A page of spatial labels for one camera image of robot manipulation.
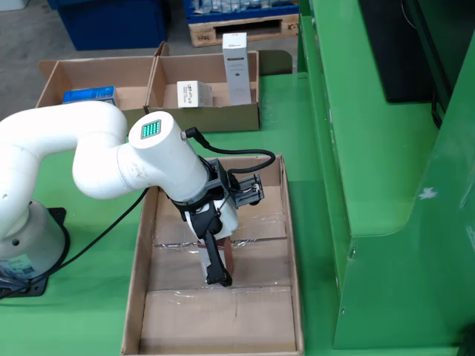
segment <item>gray floor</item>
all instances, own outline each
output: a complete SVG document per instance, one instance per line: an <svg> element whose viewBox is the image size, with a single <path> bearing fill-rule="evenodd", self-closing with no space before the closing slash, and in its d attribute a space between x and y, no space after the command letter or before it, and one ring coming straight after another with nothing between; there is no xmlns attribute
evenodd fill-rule
<svg viewBox="0 0 475 356"><path fill-rule="evenodd" d="M220 46L193 48L181 0L172 0L173 22L168 32L171 55L220 52ZM249 43L250 50L280 49L297 56L297 38ZM34 108L45 80L38 70L43 59L103 56L147 56L154 48L139 50L76 51L56 11L47 0L30 0L19 11L0 13L0 119Z"/></svg>

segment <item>box flap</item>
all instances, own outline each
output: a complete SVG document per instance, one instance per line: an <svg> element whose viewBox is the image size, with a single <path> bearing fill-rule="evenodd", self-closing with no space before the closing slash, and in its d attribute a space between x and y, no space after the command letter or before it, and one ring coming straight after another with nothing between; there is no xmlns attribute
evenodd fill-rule
<svg viewBox="0 0 475 356"><path fill-rule="evenodd" d="M168 47L168 43L166 41L162 41L160 46L158 46L157 51L155 51L154 56L170 56L170 49Z"/></svg>
<svg viewBox="0 0 475 356"><path fill-rule="evenodd" d="M140 354L295 352L290 287L150 291Z"/></svg>
<svg viewBox="0 0 475 356"><path fill-rule="evenodd" d="M53 72L57 61L40 61L38 62L38 69L42 72L43 77L48 80Z"/></svg>

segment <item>green table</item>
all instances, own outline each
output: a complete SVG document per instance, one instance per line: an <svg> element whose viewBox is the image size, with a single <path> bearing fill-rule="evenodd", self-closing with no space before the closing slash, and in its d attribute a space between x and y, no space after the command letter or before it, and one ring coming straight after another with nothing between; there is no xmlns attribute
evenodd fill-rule
<svg viewBox="0 0 475 356"><path fill-rule="evenodd" d="M333 247L315 141L306 74L263 77L262 131L214 133L220 148L266 148L282 153L298 252L307 355L400 355L400 350L333 351L338 313ZM196 147L199 154L209 152ZM139 194L93 200L73 183L73 153L47 158L35 198L68 210L70 256L114 221ZM119 355L140 210L103 241L54 275L44 296L0 302L0 355ZM405 350L405 355L452 355L450 349Z"/></svg>

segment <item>small white box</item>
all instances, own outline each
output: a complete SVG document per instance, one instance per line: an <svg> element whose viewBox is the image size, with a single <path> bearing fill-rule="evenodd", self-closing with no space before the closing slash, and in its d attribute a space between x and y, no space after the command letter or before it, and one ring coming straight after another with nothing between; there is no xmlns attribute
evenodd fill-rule
<svg viewBox="0 0 475 356"><path fill-rule="evenodd" d="M179 108L209 108L213 106L211 85L197 80L177 82Z"/></svg>
<svg viewBox="0 0 475 356"><path fill-rule="evenodd" d="M247 33L224 33L223 55L231 105L251 104Z"/></svg>

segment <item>blue crate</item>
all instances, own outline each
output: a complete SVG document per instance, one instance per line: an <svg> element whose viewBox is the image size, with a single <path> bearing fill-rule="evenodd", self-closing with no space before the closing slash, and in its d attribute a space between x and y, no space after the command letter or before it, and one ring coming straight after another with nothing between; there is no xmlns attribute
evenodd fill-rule
<svg viewBox="0 0 475 356"><path fill-rule="evenodd" d="M183 0L186 22L227 21L298 13L290 0Z"/></svg>
<svg viewBox="0 0 475 356"><path fill-rule="evenodd" d="M166 41L165 0L50 0L77 50L158 47Z"/></svg>

